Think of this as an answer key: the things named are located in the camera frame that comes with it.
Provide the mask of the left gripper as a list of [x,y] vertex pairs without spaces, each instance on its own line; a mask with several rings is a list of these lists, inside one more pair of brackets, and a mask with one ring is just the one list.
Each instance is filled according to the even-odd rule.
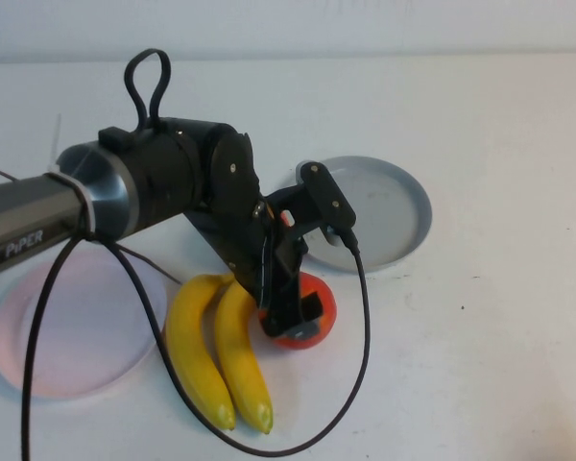
[[294,339],[309,340],[321,332],[319,295],[300,300],[300,266],[307,253],[305,191],[260,196],[244,214],[207,206],[188,211],[186,217],[253,296],[267,336],[279,338],[292,328]]

